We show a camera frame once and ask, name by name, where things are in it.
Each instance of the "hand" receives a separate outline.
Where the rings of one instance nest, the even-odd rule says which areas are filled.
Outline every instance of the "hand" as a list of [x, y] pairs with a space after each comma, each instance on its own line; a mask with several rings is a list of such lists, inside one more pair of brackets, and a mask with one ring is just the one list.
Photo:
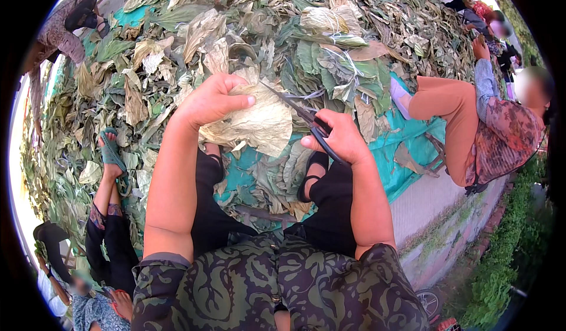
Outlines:
[[[316, 113], [316, 117], [328, 123], [332, 128], [330, 136], [326, 138], [326, 143], [339, 157], [352, 165], [369, 157], [373, 160], [370, 149], [359, 134], [358, 128], [350, 115], [339, 114], [323, 108]], [[306, 148], [324, 152], [314, 136], [303, 137], [301, 144]]]
[[198, 130], [201, 126], [221, 120], [232, 111], [255, 104], [253, 96], [228, 96], [233, 87], [247, 84], [244, 78], [217, 73], [210, 76], [183, 101], [175, 112], [184, 122]]
[[487, 44], [482, 44], [478, 37], [473, 41], [472, 49], [474, 50], [476, 60], [480, 60], [481, 58], [490, 60], [490, 50], [487, 48]]
[[110, 295], [114, 298], [114, 302], [116, 303], [117, 313], [119, 313], [119, 315], [124, 319], [131, 322], [134, 307], [132, 305], [132, 298], [130, 298], [130, 294], [120, 290], [110, 290]]
[[39, 268], [45, 272], [45, 274], [49, 273], [49, 269], [47, 268], [47, 265], [45, 263], [45, 259], [43, 257], [41, 257], [37, 252], [36, 252], [36, 257], [37, 257], [37, 264], [39, 264]]

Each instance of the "left hand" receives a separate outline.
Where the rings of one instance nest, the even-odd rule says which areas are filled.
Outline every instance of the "left hand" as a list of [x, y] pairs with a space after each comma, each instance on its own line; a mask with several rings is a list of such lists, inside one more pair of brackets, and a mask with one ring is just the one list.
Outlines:
[[487, 48], [487, 44], [482, 44], [479, 40], [479, 37], [476, 37], [471, 44], [472, 49], [474, 50], [474, 56], [476, 60], [480, 60], [481, 58], [490, 60], [490, 50]]
[[132, 305], [132, 298], [130, 294], [123, 291], [110, 290], [110, 295], [114, 298], [116, 303], [116, 311], [126, 320], [132, 321], [132, 315], [134, 313], [134, 307]]
[[230, 112], [253, 106], [253, 96], [228, 96], [230, 90], [240, 84], [247, 82], [235, 75], [214, 74], [187, 96], [174, 116], [198, 130], [205, 124], [221, 120]]

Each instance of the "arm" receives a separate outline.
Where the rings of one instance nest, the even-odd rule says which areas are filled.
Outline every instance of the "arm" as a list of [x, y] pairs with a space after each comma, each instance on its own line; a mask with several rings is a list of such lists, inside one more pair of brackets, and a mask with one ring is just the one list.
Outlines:
[[252, 96], [228, 96], [245, 80], [215, 74], [192, 92], [169, 120], [153, 171], [144, 232], [144, 257], [171, 252], [193, 262], [191, 238], [196, 211], [196, 153], [200, 126], [255, 103]]
[[478, 62], [475, 65], [475, 107], [478, 117], [481, 121], [486, 122], [487, 102], [491, 97], [499, 100], [499, 89], [493, 77], [493, 70], [490, 61], [490, 52], [487, 46], [482, 45], [479, 38], [473, 43], [474, 54]]
[[41, 142], [41, 75], [39, 66], [33, 68], [29, 73], [29, 97], [32, 103], [33, 126]]
[[[356, 124], [350, 115], [338, 114], [329, 109], [321, 109], [316, 116], [333, 128], [327, 138], [329, 146], [351, 163], [353, 200], [350, 221], [357, 244], [356, 258], [359, 259], [365, 251], [378, 243], [388, 244], [396, 249], [393, 218], [378, 167]], [[301, 144], [323, 151], [313, 136], [303, 137]]]
[[69, 306], [69, 304], [71, 304], [71, 302], [69, 301], [69, 298], [67, 296], [67, 292], [65, 292], [65, 289], [63, 289], [63, 287], [61, 287], [61, 285], [59, 284], [59, 281], [56, 280], [55, 277], [53, 277], [53, 274], [51, 274], [51, 270], [45, 264], [44, 258], [37, 255], [37, 254], [36, 254], [36, 256], [37, 256], [37, 263], [39, 264], [40, 269], [45, 273], [46, 276], [49, 277], [49, 282], [51, 282], [51, 285], [53, 287], [53, 291], [55, 292], [55, 294], [57, 294], [59, 299], [61, 299], [63, 304], [65, 304], [66, 306]]

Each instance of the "right hand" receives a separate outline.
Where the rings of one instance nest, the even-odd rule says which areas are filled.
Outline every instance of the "right hand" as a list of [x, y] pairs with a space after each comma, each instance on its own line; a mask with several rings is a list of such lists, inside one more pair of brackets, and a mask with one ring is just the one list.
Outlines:
[[473, 41], [471, 46], [474, 50], [476, 60], [480, 60], [481, 58], [490, 60], [490, 50], [487, 48], [487, 44], [482, 44], [478, 37]]
[[[332, 128], [330, 136], [325, 140], [339, 157], [352, 165], [367, 158], [373, 160], [370, 149], [364, 142], [350, 115], [339, 114], [338, 112], [323, 108], [316, 113], [316, 117], [326, 122]], [[314, 136], [303, 137], [301, 144], [306, 148], [325, 152]]]

